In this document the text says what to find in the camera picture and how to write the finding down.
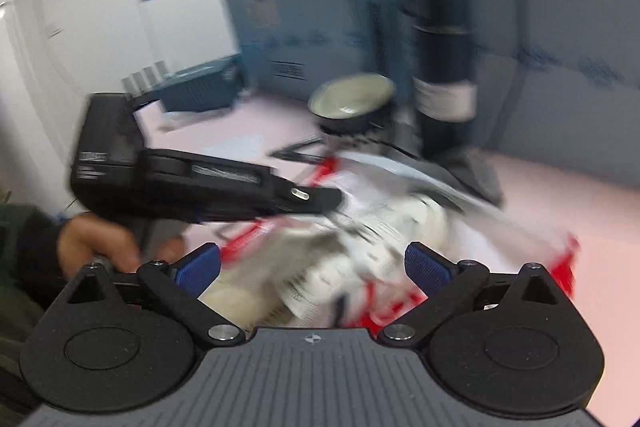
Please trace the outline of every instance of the dark sleeve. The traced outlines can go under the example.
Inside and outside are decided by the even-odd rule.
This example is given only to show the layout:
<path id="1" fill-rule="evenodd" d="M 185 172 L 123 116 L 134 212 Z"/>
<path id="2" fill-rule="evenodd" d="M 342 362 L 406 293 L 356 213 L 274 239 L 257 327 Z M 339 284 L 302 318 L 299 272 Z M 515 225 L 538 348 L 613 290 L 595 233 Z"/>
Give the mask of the dark sleeve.
<path id="1" fill-rule="evenodd" d="M 58 264 L 58 237 L 65 223 L 43 217 L 34 214 L 20 231 L 16 279 L 20 288 L 46 309 L 66 284 Z"/>

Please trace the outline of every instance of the white wall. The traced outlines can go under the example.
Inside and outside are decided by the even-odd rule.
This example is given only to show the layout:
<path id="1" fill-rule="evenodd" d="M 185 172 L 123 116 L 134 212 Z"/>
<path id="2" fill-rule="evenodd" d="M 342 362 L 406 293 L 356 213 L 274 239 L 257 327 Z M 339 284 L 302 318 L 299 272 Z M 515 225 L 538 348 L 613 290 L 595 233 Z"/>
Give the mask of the white wall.
<path id="1" fill-rule="evenodd" d="M 12 201 L 30 201 L 55 214 L 70 201 L 67 173 L 44 132 L 17 57 L 12 4 L 0 18 L 0 180 Z"/>
<path id="2" fill-rule="evenodd" d="M 68 163 L 87 93 L 122 90 L 121 78 L 156 60 L 177 70 L 236 51 L 221 0 L 14 3 L 24 55 L 15 57 L 22 75 L 12 82 L 22 83 L 49 140 L 44 164 Z M 2 69 L 0 75 L 10 76 Z M 63 190 L 62 180 L 50 181 L 55 191 Z"/>

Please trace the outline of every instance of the human hand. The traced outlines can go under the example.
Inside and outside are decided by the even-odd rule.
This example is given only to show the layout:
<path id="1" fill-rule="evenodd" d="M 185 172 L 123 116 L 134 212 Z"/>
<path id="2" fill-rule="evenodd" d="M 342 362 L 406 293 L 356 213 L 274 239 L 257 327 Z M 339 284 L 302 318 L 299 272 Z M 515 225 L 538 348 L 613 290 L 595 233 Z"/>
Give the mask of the human hand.
<path id="1" fill-rule="evenodd" d="M 58 237 L 58 263 L 65 277 L 72 279 L 96 253 L 108 257 L 117 270 L 135 272 L 142 264 L 140 249 L 126 228 L 101 219 L 95 214 L 80 214 L 63 227 Z M 183 255 L 184 240 L 169 239 L 156 254 L 156 259 L 174 263 Z"/>

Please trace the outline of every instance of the pink table surface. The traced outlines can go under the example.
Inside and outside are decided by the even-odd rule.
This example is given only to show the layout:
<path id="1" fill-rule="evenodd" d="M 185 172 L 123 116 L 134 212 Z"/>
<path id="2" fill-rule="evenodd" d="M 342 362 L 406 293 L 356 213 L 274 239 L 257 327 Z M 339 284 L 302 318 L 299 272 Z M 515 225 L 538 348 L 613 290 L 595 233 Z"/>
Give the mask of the pink table surface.
<path id="1" fill-rule="evenodd" d="M 140 119 L 149 145 L 264 163 L 287 178 L 307 166 L 265 158 L 265 153 L 313 136 L 303 103 L 257 96 L 223 118 L 159 131 L 150 106 Z M 606 427 L 630 427 L 640 417 L 640 292 L 633 269 L 640 245 L 640 192 L 499 155 L 490 156 L 506 196 L 505 211 L 573 232 L 581 249 L 575 264 L 575 305 L 600 341 L 606 368 L 589 409 Z M 196 227 L 189 243 L 211 240 Z"/>
<path id="2" fill-rule="evenodd" d="M 640 192 L 504 156 L 492 163 L 507 213 L 577 236 L 574 303 L 605 354 L 589 411 L 607 427 L 630 427 L 640 417 Z"/>

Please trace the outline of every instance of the thermos label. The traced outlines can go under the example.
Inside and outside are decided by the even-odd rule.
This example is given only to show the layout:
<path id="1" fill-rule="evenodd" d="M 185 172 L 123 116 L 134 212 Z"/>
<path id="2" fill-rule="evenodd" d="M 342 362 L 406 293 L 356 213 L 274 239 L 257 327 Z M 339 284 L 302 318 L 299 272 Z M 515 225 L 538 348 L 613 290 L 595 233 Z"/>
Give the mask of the thermos label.
<path id="1" fill-rule="evenodd" d="M 429 84 L 414 77 L 418 111 L 434 120 L 464 122 L 476 117 L 478 86 L 462 80 L 452 84 Z"/>

